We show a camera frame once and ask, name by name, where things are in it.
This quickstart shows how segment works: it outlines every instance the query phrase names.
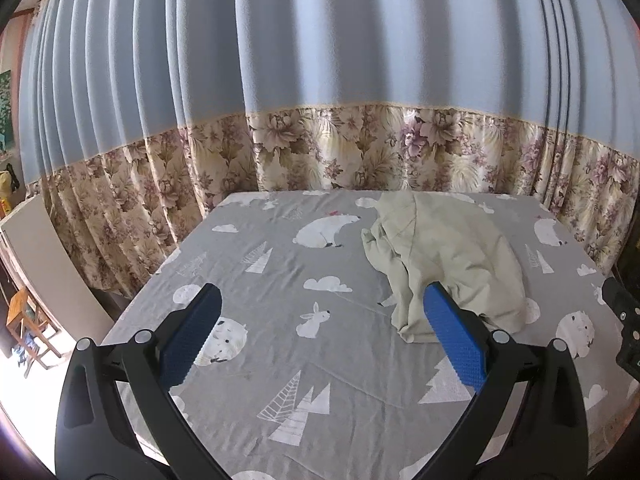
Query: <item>blue textured pad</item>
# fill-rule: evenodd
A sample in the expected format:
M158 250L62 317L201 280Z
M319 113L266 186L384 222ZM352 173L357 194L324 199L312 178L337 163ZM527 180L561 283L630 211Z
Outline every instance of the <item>blue textured pad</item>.
M162 350L160 384L167 390L182 384L216 325L222 312L219 288L205 285L184 311L186 316Z
M464 325L460 308L441 287L436 282L424 289L424 315L460 381L478 392L486 381L484 351Z

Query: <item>green painting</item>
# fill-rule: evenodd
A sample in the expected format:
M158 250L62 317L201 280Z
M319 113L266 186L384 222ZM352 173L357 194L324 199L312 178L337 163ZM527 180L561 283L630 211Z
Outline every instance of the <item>green painting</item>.
M14 125L11 120L11 71L0 74L0 150L14 145Z

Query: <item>patterned bed sheet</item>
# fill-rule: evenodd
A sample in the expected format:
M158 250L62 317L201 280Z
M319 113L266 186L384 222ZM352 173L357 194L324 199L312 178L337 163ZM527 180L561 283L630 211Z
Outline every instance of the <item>patterned bed sheet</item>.
M604 276L535 198L450 194L473 202L509 239L523 271L527 324L515 335L565 339L587 408L593 463L611 421L637 405L616 364L622 328L602 301ZM207 282L222 316L183 384L172 389L193 431L235 480L410 479L463 413L472 391L439 344L407 344L390 324L386 276L360 231L380 192L233 194L165 261L105 339L155 329ZM497 452L524 389L485 457ZM134 430L152 437L130 390Z

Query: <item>beige cloth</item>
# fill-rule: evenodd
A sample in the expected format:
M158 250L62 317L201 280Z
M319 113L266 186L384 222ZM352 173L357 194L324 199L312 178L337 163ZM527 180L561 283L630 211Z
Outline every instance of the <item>beige cloth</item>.
M435 342L422 296L440 281L461 308L514 333L524 326L522 270L509 242L477 205L439 193L386 192L362 230L371 265L397 300L391 323L409 342Z

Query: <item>mattress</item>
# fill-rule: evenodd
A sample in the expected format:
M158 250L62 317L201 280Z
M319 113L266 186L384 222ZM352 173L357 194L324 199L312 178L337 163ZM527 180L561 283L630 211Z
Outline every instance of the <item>mattress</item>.
M204 446L236 480L412 478L465 410L465 388L439 344L408 344L390 324L386 276L360 231L380 192L233 194L184 240L105 339L155 329L207 282L222 317L171 394ZM532 197L451 194L491 215L520 262L527 324L517 341L560 336L575 356L594 462L602 435L638 385L615 362L620 330L604 276ZM485 457L514 419L518 389ZM130 390L132 426L152 442Z

